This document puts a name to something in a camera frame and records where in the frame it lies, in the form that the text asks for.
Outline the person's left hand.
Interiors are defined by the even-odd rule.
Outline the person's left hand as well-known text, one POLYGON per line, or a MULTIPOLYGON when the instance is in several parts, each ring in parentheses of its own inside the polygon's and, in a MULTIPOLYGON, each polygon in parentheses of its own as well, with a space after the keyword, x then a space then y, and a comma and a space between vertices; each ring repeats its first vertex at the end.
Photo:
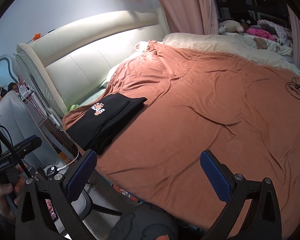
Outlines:
POLYGON ((19 205, 20 196, 25 178, 21 175, 24 171, 22 167, 17 165, 15 167, 19 171, 19 178, 15 186, 13 186, 11 183, 9 184, 0 184, 0 215, 6 219, 8 222, 14 224, 16 220, 16 215, 13 213, 12 208, 8 204, 6 200, 6 195, 9 195, 11 192, 16 192, 17 197, 14 200, 15 205, 19 205))

